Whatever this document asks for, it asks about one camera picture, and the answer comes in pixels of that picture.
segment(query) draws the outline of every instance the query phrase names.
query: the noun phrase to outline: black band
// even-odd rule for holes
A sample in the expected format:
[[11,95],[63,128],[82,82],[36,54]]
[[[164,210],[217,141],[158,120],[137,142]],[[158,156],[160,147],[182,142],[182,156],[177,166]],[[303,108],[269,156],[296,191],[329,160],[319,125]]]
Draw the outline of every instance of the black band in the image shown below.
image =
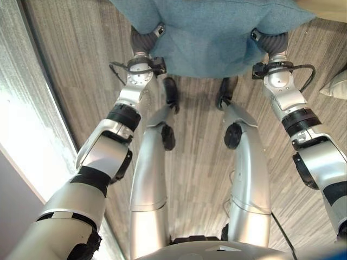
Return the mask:
[[321,122],[315,113],[312,110],[305,108],[296,110],[282,119],[282,125],[291,137],[299,131],[320,124]]
[[[54,213],[55,212],[51,212],[51,213],[45,214],[42,217],[40,217],[37,221],[41,221],[41,220],[52,218]],[[81,221],[89,224],[93,229],[97,230],[97,225],[95,224],[95,222],[92,221],[90,218],[88,218],[86,216],[83,216],[83,215],[78,214],[78,213],[73,213],[71,218],[81,220]]]
[[110,184],[110,176],[88,166],[82,166],[79,173],[70,181],[70,183],[84,183],[98,188],[106,197],[107,187]]
[[323,193],[326,196],[330,206],[332,206],[332,204],[334,204],[339,198],[347,196],[347,181],[330,184],[324,188]]
[[107,119],[119,122],[134,132],[140,123],[141,116],[131,106],[116,104],[107,115]]

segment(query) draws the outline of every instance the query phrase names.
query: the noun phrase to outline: black shoe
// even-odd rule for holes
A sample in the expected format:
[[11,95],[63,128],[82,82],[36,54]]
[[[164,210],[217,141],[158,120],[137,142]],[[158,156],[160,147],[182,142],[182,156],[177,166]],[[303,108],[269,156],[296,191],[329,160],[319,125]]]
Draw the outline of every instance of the black shoe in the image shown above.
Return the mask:
[[163,85],[166,93],[166,104],[175,107],[175,114],[179,112],[179,92],[173,78],[166,77],[163,79]]
[[225,77],[222,80],[221,86],[219,88],[218,94],[216,96],[216,108],[223,110],[222,102],[225,102],[227,105],[230,105],[233,92],[236,88],[237,82],[239,80],[238,76],[235,77]]

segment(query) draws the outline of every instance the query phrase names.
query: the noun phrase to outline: robotic arm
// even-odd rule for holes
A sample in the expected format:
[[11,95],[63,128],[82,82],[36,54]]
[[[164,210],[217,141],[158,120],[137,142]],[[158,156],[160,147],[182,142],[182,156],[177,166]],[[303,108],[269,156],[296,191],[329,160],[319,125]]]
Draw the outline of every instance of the robotic arm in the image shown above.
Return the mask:
[[264,94],[297,151],[296,168],[308,187],[320,190],[331,224],[340,237],[347,234],[347,158],[296,89],[286,49],[288,33],[269,36],[256,29],[253,40],[269,53],[269,64],[253,67],[253,78],[264,80]]
[[166,73],[163,59],[148,55],[163,32],[163,25],[147,35],[132,29],[126,86],[79,151],[78,174],[54,193],[8,260],[92,259],[101,241],[107,187],[124,176],[132,159],[128,145],[141,120],[140,102],[149,89],[157,92],[156,76]]

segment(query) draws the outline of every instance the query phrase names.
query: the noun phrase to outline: black rubber joint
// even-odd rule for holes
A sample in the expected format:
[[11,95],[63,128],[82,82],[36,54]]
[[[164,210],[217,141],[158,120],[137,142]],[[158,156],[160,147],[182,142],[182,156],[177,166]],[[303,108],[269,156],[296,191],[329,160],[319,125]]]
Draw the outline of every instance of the black rubber joint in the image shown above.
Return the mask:
[[229,149],[236,149],[241,141],[242,129],[238,123],[230,125],[224,136],[224,143]]
[[299,131],[320,124],[321,122],[315,113],[312,110],[305,108],[296,110],[282,119],[282,125],[291,137]]
[[131,106],[116,104],[107,115],[107,119],[119,122],[134,132],[140,123],[141,116]]
[[269,56],[282,53],[288,48],[287,32],[277,35],[268,35],[254,28],[250,36],[257,43],[259,48],[269,53]]

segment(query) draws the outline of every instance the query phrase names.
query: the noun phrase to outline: black joint cover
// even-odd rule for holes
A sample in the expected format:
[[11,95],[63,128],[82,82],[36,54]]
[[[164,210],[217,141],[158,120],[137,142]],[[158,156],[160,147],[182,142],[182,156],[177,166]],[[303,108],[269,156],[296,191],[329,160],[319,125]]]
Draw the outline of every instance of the black joint cover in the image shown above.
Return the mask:
[[99,189],[104,196],[107,194],[107,187],[110,183],[110,176],[97,169],[82,166],[79,173],[70,181],[70,183],[84,183]]
[[77,244],[70,252],[67,260],[91,260],[95,251],[99,250],[101,240],[97,231],[93,229],[87,244]]
[[347,181],[330,184],[323,189],[323,193],[332,206],[339,198],[347,196]]
[[176,146],[174,130],[166,124],[162,128],[162,141],[166,151],[171,151]]
[[107,115],[107,119],[119,122],[134,132],[140,123],[141,116],[131,106],[115,104]]
[[321,122],[315,113],[312,110],[305,108],[289,113],[282,119],[282,125],[291,137],[299,131],[320,124]]
[[314,181],[314,179],[312,178],[309,169],[307,169],[304,161],[302,160],[301,156],[299,153],[296,153],[295,155],[293,155],[293,161],[295,163],[295,166],[299,172],[299,175],[301,177],[301,179],[303,180],[304,184],[307,187],[310,187],[314,190],[318,190],[318,185],[317,183]]
[[230,125],[224,136],[224,143],[229,149],[236,149],[241,141],[242,129],[238,123]]
[[277,53],[282,53],[288,48],[289,36],[287,32],[277,35],[267,35],[259,32],[261,36],[259,38],[256,38],[254,30],[251,33],[251,38],[256,40],[259,48],[269,53],[269,56]]
[[157,40],[158,37],[154,32],[140,34],[133,26],[131,27],[130,45],[134,53],[149,54],[156,45]]

